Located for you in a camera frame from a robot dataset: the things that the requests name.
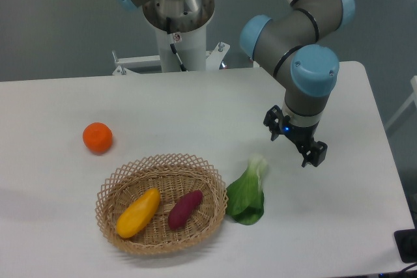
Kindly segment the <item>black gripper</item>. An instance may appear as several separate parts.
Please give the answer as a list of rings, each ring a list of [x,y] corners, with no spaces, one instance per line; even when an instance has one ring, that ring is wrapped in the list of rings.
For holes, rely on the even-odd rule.
[[[318,122],[307,127],[296,126],[289,115],[283,116],[281,108],[274,105],[266,112],[263,124],[269,129],[271,141],[284,135],[295,144],[298,151],[302,151],[302,167],[306,165],[318,167],[325,160],[328,145],[314,140]]]

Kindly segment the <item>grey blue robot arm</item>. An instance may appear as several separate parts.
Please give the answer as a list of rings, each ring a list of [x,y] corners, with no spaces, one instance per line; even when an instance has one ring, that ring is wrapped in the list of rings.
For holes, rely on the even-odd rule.
[[[214,15],[214,0],[119,0],[128,10],[141,8],[159,40],[162,70],[206,70],[206,26]],[[349,23],[354,0],[287,0],[291,13],[275,21],[258,15],[240,33],[240,47],[284,89],[282,106],[267,111],[264,125],[273,139],[286,136],[304,164],[320,165],[327,152],[314,139],[330,93],[336,85],[339,61],[319,45],[320,39]]]

